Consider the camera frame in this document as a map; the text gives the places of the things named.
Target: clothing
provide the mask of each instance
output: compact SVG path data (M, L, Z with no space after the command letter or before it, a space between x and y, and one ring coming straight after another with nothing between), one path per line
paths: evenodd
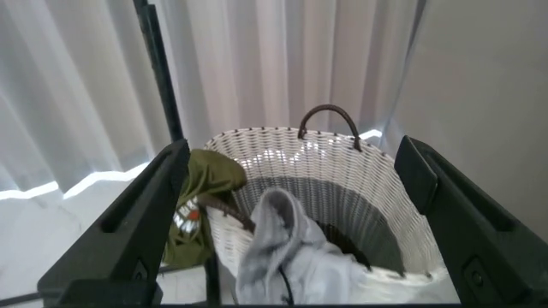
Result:
M236 277L239 304L346 304L356 269L281 188L266 190L253 209L253 240ZM290 292L282 272L287 276Z
M233 159L215 151L194 149L188 160L188 177L177 200L163 261L186 269L204 263L213 251L207 214L197 197L210 194L233 205L232 191L246 185L246 172Z

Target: gray sweatshirt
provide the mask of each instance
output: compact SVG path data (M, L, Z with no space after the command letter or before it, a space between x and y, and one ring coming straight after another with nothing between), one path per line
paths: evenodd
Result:
M299 200L270 188L253 209L254 237L236 277L239 304L345 304L355 269L353 258L329 243ZM292 296L279 268L287 276Z

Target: basket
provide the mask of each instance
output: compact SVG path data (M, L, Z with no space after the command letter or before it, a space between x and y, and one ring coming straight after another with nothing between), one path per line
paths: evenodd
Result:
M308 119L321 110L340 114L354 136L307 131ZM233 192L237 208L213 197L199 198L207 208L219 261L234 277L253 238L253 207L266 188L281 187L301 201L331 243L363 264L366 279L363 286L355 286L355 299L372 281L384 284L380 296L386 300L364 295L363 302L396 300L390 295L392 285L420 290L448 278L432 231L409 200L393 159L360 140L339 107L314 108L298 129L255 127L221 133L205 148L233 158L247 173L247 184Z

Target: wall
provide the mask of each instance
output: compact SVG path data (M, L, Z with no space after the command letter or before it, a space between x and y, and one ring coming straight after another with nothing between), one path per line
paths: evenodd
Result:
M548 240L548 2L430 1L383 148L433 146Z

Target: black pole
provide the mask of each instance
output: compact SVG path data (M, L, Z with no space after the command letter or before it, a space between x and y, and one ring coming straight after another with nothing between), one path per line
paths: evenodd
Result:
M175 142L182 139L183 135L156 8L154 5L148 4L146 0L134 0L134 6L139 17L140 29L143 32L148 56L151 59L156 83L158 84L171 141Z

